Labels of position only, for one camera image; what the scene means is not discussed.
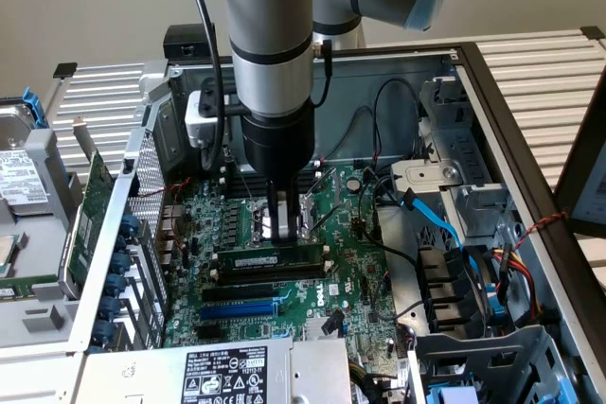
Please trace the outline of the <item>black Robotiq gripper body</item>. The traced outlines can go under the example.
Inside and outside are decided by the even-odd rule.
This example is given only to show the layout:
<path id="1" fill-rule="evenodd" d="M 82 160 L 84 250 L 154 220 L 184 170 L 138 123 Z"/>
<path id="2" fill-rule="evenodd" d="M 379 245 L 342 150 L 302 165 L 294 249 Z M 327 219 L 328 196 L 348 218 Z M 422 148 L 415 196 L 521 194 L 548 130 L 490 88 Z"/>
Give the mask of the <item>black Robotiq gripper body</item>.
<path id="1" fill-rule="evenodd" d="M 252 168 L 273 183 L 290 183 L 312 158 L 314 111 L 304 104 L 285 116 L 243 116 L 244 151 Z"/>

